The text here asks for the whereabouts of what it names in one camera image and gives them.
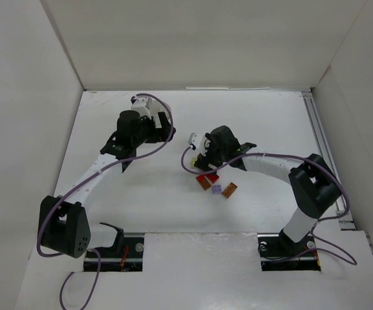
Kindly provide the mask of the light yellow lego brick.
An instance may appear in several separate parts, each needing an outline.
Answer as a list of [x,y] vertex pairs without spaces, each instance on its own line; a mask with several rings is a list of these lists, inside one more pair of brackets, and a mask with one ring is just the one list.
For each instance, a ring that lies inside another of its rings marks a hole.
[[197,159],[196,158],[192,158],[191,160],[191,164],[190,164],[190,167],[191,168],[195,168],[195,163],[196,163]]

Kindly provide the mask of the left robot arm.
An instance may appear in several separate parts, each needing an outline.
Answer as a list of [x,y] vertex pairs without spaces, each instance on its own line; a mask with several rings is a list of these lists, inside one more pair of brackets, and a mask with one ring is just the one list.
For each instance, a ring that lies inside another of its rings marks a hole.
[[140,160],[139,146],[157,143],[162,149],[175,132],[170,110],[121,112],[116,130],[86,173],[65,194],[42,200],[37,253],[45,258],[61,255],[79,258],[86,251],[119,251],[123,229],[105,222],[94,223],[89,219],[89,210],[110,179],[123,176],[133,161]]

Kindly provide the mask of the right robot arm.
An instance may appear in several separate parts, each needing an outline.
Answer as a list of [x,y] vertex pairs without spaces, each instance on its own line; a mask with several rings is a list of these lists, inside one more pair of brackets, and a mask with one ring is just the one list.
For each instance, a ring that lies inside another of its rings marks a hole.
[[225,125],[199,136],[194,134],[190,143],[197,148],[194,166],[211,171],[223,164],[247,172],[259,172],[290,185],[297,209],[277,238],[281,247],[294,250],[318,222],[320,217],[341,196],[336,179],[324,159],[318,154],[307,158],[283,156],[251,149],[254,143],[239,143]]

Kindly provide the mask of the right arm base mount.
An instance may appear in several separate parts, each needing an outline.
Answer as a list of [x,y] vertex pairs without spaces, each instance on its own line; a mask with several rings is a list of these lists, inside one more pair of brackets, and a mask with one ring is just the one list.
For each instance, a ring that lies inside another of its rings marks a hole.
[[279,233],[257,235],[262,271],[320,271],[315,240],[306,235],[300,242]]

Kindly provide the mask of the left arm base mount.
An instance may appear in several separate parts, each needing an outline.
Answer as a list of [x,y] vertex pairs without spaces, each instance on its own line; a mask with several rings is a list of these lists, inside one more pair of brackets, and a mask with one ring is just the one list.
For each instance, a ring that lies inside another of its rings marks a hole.
[[130,273],[143,270],[145,234],[99,223],[91,227],[89,249],[83,260],[85,272]]

